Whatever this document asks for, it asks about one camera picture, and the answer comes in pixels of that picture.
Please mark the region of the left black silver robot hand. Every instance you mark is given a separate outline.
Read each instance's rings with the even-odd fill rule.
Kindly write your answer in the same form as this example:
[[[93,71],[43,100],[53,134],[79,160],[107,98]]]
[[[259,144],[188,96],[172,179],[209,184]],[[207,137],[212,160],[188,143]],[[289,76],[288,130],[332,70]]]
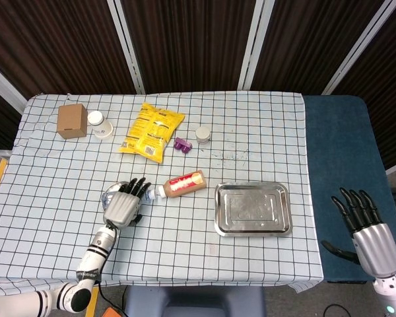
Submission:
[[[147,200],[150,185],[145,177],[111,185],[101,195],[104,222],[109,221],[118,229],[138,223],[142,217],[139,208]]]

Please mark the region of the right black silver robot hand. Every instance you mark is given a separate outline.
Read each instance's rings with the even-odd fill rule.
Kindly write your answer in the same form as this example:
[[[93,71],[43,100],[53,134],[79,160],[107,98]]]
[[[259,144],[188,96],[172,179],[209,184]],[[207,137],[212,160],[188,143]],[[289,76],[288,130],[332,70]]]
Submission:
[[[389,226],[381,219],[374,200],[364,190],[339,189],[343,203],[333,196],[348,229],[355,251],[345,251],[323,240],[321,244],[331,254],[358,264],[370,276],[387,279],[396,275],[396,243]]]

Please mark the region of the clear plastic bottle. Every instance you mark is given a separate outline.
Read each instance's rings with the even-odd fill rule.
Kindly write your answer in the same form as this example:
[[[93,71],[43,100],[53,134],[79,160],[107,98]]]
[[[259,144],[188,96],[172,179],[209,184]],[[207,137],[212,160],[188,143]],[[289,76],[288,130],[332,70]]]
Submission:
[[[120,189],[122,185],[125,183],[115,183],[110,186],[102,195],[101,195],[101,204],[102,208],[105,211],[110,204],[113,195]],[[140,202],[141,204],[150,203],[154,199],[156,199],[156,192],[155,190],[147,190],[144,195],[142,196]]]

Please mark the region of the brown drink bottle red label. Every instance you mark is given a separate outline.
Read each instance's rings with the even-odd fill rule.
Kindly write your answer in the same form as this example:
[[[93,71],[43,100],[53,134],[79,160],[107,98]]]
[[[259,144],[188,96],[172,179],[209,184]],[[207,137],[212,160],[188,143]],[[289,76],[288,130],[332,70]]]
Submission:
[[[166,181],[163,185],[156,187],[156,192],[162,198],[179,197],[206,187],[207,182],[203,171],[197,170]]]

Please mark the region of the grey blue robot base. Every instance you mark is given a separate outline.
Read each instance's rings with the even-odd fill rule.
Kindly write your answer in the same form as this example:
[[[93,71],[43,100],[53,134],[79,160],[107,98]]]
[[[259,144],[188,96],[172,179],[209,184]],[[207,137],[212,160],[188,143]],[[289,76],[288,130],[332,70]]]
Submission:
[[[266,317],[263,287],[132,286],[125,299],[129,317]]]

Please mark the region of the round metal plate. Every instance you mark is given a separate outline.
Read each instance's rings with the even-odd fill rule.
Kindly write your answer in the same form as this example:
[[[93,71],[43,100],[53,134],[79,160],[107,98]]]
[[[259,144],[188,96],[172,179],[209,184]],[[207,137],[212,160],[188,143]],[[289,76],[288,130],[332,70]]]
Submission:
[[[120,192],[127,182],[117,182],[102,194],[104,222],[111,221],[117,227],[127,227],[139,209],[141,199],[135,195]]]

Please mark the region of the white checked tablecloth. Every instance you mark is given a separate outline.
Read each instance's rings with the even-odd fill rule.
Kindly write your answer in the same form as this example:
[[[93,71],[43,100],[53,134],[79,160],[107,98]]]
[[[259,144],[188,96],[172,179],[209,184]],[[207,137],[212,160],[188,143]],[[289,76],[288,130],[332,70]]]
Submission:
[[[185,115],[176,137],[211,140],[188,154],[167,145],[157,164],[122,154],[143,103]],[[100,111],[113,134],[56,132],[58,108]],[[142,285],[291,285],[323,279],[310,194],[306,107],[293,92],[187,92],[32,97],[0,182],[0,295],[50,289],[75,279],[103,223],[101,195],[115,182],[145,177],[153,186],[202,170],[207,187],[156,199],[139,224],[123,229],[103,270],[105,283]],[[284,237],[223,237],[215,231],[215,188],[222,182],[279,182],[290,194],[292,231]]]

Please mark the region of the yellow snack bag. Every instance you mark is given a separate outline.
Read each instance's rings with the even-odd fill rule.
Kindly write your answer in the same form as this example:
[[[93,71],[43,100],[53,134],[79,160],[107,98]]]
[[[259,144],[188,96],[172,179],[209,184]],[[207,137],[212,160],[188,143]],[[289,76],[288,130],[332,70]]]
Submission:
[[[184,114],[143,103],[119,152],[141,155],[146,159],[162,163],[164,149],[184,118]]]

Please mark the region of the white paper cup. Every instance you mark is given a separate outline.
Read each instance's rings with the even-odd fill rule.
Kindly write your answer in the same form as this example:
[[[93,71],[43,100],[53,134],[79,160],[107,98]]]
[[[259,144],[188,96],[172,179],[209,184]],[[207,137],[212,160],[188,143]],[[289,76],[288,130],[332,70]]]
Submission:
[[[87,120],[92,127],[93,134],[99,139],[105,139],[113,134],[113,125],[104,117],[100,111],[88,113]]]

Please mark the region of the purple plastic block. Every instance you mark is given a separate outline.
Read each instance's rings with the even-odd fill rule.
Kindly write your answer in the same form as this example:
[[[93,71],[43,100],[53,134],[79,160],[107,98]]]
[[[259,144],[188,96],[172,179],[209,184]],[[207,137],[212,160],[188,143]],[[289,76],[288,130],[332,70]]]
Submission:
[[[184,154],[187,154],[190,152],[190,150],[192,150],[193,146],[189,141],[176,137],[174,140],[174,148]]]

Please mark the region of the brown cardboard box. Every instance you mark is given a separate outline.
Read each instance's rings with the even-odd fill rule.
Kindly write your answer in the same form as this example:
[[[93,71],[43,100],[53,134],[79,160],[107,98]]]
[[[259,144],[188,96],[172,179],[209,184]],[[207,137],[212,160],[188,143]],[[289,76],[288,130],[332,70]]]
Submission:
[[[56,132],[63,139],[86,137],[87,110],[82,104],[62,105],[58,108]]]

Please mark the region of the small white jar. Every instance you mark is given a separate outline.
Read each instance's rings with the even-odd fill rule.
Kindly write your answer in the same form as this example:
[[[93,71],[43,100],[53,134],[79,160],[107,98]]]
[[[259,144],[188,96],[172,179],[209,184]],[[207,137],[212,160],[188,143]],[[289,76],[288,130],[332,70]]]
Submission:
[[[205,144],[210,141],[211,131],[209,128],[205,126],[200,126],[195,131],[196,140],[200,144]]]

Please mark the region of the rectangular metal tray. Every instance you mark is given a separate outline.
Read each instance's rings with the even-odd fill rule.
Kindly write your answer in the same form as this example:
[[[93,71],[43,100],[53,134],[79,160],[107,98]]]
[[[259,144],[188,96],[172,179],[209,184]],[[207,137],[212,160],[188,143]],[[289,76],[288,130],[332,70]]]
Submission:
[[[281,183],[223,182],[214,194],[214,228],[223,237],[286,236],[292,231],[289,193]]]

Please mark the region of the dark slatted partition screen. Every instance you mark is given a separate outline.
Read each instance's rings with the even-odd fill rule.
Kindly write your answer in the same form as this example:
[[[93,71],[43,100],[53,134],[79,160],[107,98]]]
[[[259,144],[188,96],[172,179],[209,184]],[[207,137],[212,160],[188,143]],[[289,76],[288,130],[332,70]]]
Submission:
[[[0,150],[41,93],[349,94],[396,166],[396,0],[0,0]]]

